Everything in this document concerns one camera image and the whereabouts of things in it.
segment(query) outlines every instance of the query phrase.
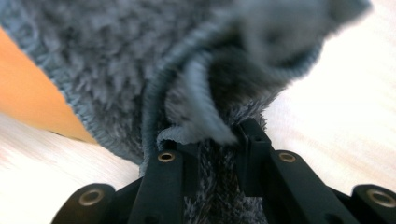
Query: metal grommet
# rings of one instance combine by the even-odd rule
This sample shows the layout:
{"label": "metal grommet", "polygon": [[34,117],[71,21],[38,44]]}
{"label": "metal grommet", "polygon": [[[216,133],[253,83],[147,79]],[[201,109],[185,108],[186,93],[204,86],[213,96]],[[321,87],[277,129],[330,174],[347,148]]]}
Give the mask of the metal grommet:
{"label": "metal grommet", "polygon": [[296,161],[296,158],[293,155],[291,155],[291,154],[289,154],[287,152],[279,153],[279,158],[282,161],[285,161],[285,162],[294,162],[294,161]]}
{"label": "metal grommet", "polygon": [[161,162],[169,162],[175,159],[175,154],[170,152],[163,152],[158,156],[158,160]]}
{"label": "metal grommet", "polygon": [[102,189],[89,189],[79,197],[78,202],[83,206],[91,206],[99,203],[104,197]]}
{"label": "metal grommet", "polygon": [[369,196],[371,201],[381,206],[388,208],[396,207],[396,200],[381,190],[369,189],[367,190],[367,195]]}

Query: gray yarn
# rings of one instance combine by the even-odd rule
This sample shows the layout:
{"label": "gray yarn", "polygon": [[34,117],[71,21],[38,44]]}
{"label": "gray yarn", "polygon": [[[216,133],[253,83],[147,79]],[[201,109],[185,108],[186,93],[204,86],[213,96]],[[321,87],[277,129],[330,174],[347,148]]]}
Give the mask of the gray yarn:
{"label": "gray yarn", "polygon": [[2,0],[0,23],[114,154],[140,164],[163,139],[198,142],[200,189],[185,199],[187,223],[265,223],[262,199],[238,188],[229,126],[257,118],[307,73],[323,39],[367,7],[361,0]]}

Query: wooden surface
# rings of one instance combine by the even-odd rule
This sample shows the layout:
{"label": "wooden surface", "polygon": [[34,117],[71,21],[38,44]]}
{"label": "wooden surface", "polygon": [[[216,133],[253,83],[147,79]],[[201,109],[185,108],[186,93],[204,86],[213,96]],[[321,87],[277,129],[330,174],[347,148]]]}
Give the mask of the wooden surface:
{"label": "wooden surface", "polygon": [[[299,153],[345,193],[364,183],[396,191],[396,2],[374,4],[264,113],[275,148]],[[136,178],[135,165],[102,147],[0,114],[0,224],[50,223],[78,188]]]}
{"label": "wooden surface", "polygon": [[1,27],[0,111],[34,127],[96,143],[58,88]]}

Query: fuzzy gray fabric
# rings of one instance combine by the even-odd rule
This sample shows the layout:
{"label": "fuzzy gray fabric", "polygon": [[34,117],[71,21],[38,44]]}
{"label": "fuzzy gray fabric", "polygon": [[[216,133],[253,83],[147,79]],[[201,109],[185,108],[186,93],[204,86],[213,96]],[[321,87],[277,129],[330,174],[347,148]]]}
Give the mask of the fuzzy gray fabric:
{"label": "fuzzy gray fabric", "polygon": [[186,223],[265,223],[234,172],[230,127],[257,118],[363,0],[2,0],[0,22],[103,147],[142,164],[198,143]]}

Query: gray sweater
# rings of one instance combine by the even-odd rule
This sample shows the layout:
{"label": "gray sweater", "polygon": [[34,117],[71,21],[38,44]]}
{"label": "gray sweater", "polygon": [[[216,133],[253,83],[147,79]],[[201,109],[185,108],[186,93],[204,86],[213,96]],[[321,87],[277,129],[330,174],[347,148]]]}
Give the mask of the gray sweater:
{"label": "gray sweater", "polygon": [[230,127],[318,59],[363,0],[2,0],[0,23],[90,134],[141,165],[163,140],[197,143],[187,223],[265,223],[234,173]]}

